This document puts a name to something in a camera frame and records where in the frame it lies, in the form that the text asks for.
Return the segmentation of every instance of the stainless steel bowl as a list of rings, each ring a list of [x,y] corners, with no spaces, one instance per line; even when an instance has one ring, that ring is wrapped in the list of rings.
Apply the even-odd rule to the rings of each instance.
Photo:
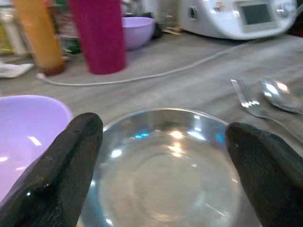
[[[105,127],[86,227],[259,227],[225,148],[227,123],[177,108]]]

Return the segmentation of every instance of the spoon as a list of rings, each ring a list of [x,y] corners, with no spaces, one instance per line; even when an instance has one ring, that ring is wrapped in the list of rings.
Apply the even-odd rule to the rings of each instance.
[[[276,107],[293,113],[303,114],[303,101],[282,82],[269,77],[261,80],[263,94]]]

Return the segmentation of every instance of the fork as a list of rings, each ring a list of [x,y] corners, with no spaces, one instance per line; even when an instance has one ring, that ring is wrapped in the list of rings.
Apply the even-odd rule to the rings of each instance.
[[[293,132],[291,129],[286,127],[282,122],[272,118],[268,112],[261,106],[260,102],[251,94],[250,88],[247,84],[246,79],[238,78],[232,79],[232,85],[235,88],[238,99],[244,109],[251,115],[259,118],[265,118],[272,120],[277,123],[280,127],[288,131],[292,136],[294,136],[299,142],[303,144],[303,138],[297,133]]]

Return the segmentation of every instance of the kitchen counter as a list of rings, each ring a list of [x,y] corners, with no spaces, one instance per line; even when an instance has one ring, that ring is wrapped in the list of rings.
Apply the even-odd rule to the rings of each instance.
[[[93,83],[131,79],[187,66],[228,50],[242,41],[183,34],[165,35],[142,49],[128,52],[128,66],[114,75],[88,72],[83,58],[67,64],[67,70],[50,79],[63,83]],[[272,116],[303,135],[303,116],[278,110],[261,94],[259,79],[270,76],[286,82],[303,97],[303,38],[283,35],[253,41],[197,67],[161,78],[116,85],[62,87],[36,78],[37,69],[15,79],[1,79],[2,95],[50,96],[66,103],[74,115],[94,112],[109,123],[116,117],[151,107],[186,107],[227,122],[248,122],[282,136],[303,156],[303,146],[275,123],[256,118],[240,106],[231,79],[245,77],[252,91]]]

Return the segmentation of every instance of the lavender bowl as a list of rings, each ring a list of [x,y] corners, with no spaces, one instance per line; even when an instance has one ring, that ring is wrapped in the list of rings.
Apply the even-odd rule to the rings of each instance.
[[[127,50],[138,49],[150,41],[156,23],[148,17],[124,17],[122,22]]]
[[[0,202],[71,119],[69,108],[53,98],[0,98]]]

